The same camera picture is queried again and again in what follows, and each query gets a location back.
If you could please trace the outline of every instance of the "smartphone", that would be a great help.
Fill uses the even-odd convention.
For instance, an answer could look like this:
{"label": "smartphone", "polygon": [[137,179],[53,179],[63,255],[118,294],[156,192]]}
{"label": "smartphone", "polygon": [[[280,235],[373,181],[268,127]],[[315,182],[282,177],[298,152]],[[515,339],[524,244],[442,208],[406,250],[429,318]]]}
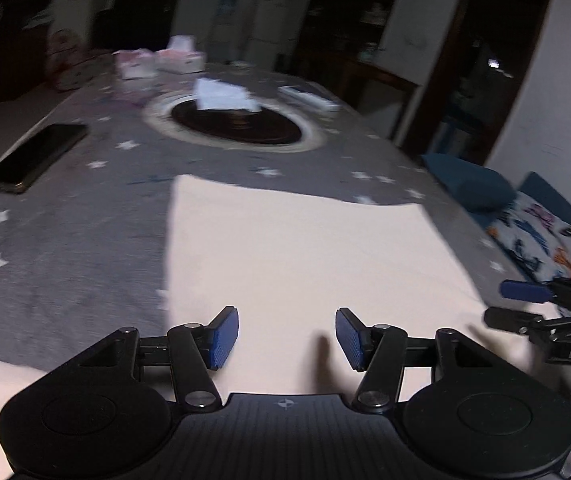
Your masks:
{"label": "smartphone", "polygon": [[23,193],[88,134],[85,124],[50,124],[0,162],[0,191]]}

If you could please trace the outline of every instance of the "patterned cushion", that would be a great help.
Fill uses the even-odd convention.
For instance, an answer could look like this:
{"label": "patterned cushion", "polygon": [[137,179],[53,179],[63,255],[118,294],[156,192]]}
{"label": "patterned cushion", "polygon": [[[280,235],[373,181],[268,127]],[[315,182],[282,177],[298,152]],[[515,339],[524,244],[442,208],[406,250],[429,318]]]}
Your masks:
{"label": "patterned cushion", "polygon": [[519,192],[487,228],[535,282],[571,278],[571,225]]}

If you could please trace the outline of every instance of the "gray tablecloth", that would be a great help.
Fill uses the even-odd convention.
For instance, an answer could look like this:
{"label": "gray tablecloth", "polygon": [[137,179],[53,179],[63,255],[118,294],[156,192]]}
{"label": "gray tablecloth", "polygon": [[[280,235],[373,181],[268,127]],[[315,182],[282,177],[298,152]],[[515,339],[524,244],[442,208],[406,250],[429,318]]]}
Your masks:
{"label": "gray tablecloth", "polygon": [[[210,67],[208,75],[269,98],[282,84],[303,84],[224,68]],[[319,120],[328,136],[323,147],[288,154],[198,146],[143,122],[151,98],[193,79],[166,74],[149,88],[123,91],[106,76],[48,119],[82,121],[90,134],[24,195],[0,193],[0,211],[8,210],[0,223],[0,254],[8,262],[0,267],[0,360],[50,370],[120,326],[136,326],[143,336],[165,333],[166,213],[178,174],[349,202],[422,203],[482,298],[510,304],[499,298],[499,282],[520,275],[504,254],[432,177],[389,140],[374,137],[354,111]],[[117,148],[128,140],[139,146]],[[93,161],[106,164],[92,169]]]}

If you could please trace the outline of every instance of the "tissue box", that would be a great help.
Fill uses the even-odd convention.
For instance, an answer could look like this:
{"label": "tissue box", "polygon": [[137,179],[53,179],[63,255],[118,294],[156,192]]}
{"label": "tissue box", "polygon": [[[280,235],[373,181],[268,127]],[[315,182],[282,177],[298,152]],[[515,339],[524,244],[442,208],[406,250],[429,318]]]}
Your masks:
{"label": "tissue box", "polygon": [[115,52],[115,60],[121,79],[141,79],[157,75],[154,53],[145,48],[118,50]]}
{"label": "tissue box", "polygon": [[157,52],[157,69],[177,74],[192,74],[206,69],[206,53],[166,49]]}
{"label": "tissue box", "polygon": [[168,41],[168,49],[178,52],[194,52],[195,37],[194,36],[172,36]]}

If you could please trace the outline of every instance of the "doorway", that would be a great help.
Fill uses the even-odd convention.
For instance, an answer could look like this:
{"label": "doorway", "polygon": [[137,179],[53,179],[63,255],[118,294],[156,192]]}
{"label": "doorway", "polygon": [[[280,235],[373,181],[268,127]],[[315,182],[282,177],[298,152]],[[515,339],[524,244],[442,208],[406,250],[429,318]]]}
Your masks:
{"label": "doorway", "polygon": [[166,48],[177,0],[115,0],[112,9],[98,13],[93,46],[117,49]]}
{"label": "doorway", "polygon": [[459,0],[401,146],[483,165],[517,98],[550,0]]}

